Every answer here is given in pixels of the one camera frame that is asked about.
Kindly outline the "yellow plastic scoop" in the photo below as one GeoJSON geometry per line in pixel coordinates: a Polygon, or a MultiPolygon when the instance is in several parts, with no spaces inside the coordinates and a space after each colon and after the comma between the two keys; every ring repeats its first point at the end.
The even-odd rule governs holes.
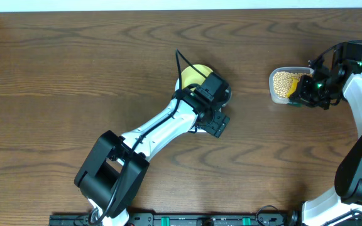
{"type": "Polygon", "coordinates": [[[292,77],[291,86],[288,92],[286,93],[286,98],[289,98],[296,91],[299,81],[300,81],[299,78],[292,77]]]}

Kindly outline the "yellow plastic bowl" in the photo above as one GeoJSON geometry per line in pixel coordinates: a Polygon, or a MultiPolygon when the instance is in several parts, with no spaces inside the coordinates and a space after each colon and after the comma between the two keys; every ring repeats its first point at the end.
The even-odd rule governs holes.
{"type": "MultiPolygon", "coordinates": [[[[195,64],[194,67],[198,69],[203,75],[206,77],[209,76],[213,70],[209,68],[208,66],[201,65],[201,64],[195,64]]],[[[194,70],[191,66],[188,66],[185,68],[181,73],[182,78],[182,88],[186,88],[188,85],[196,83],[198,85],[202,85],[205,81],[205,77],[203,77],[199,72],[194,70]]]]}

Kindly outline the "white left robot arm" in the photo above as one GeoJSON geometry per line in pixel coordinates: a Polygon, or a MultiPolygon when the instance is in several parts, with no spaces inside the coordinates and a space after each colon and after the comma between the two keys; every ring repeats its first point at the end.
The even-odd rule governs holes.
{"type": "Polygon", "coordinates": [[[151,159],[185,133],[219,137],[229,122],[221,109],[231,98],[229,84],[211,72],[201,84],[179,87],[170,103],[142,126],[118,136],[102,134],[74,183],[93,205],[88,225],[125,225],[151,159]]]}

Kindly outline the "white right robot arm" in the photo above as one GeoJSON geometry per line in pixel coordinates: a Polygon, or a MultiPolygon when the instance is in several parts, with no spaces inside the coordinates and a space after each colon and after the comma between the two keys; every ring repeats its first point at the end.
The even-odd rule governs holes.
{"type": "Polygon", "coordinates": [[[362,40],[346,41],[330,48],[332,65],[323,65],[324,56],[309,62],[312,75],[292,82],[288,98],[307,107],[327,110],[340,101],[348,102],[358,140],[339,165],[334,186],[303,203],[301,225],[337,225],[362,216],[362,40]]]}

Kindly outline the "white digital kitchen scale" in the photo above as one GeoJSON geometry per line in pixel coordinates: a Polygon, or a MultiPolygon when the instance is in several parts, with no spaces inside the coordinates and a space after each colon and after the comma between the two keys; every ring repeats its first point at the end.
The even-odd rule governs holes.
{"type": "Polygon", "coordinates": [[[192,126],[193,132],[198,131],[198,122],[201,121],[207,113],[221,111],[231,99],[230,85],[218,74],[211,72],[202,85],[196,83],[188,85],[182,91],[179,89],[179,80],[177,81],[174,97],[180,97],[182,101],[192,107],[197,119],[192,126]]]}

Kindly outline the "clear plastic soybean container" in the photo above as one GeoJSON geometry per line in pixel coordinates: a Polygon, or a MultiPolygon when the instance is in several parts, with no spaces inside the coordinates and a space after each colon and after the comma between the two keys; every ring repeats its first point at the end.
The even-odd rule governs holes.
{"type": "Polygon", "coordinates": [[[276,104],[298,105],[289,100],[292,86],[298,83],[303,75],[312,76],[314,70],[309,67],[280,67],[269,77],[269,88],[272,101],[276,104]]]}

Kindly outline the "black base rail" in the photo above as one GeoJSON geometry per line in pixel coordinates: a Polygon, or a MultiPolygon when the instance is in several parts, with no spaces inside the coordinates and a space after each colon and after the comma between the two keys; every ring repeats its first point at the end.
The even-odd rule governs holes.
{"type": "MultiPolygon", "coordinates": [[[[49,218],[49,226],[86,226],[90,225],[88,213],[53,214],[49,218]]],[[[107,217],[99,225],[114,226],[242,226],[242,225],[304,225],[299,222],[298,212],[277,213],[260,211],[249,215],[160,215],[148,212],[122,213],[118,218],[107,217]]],[[[362,216],[349,217],[334,225],[362,226],[362,216]]]]}

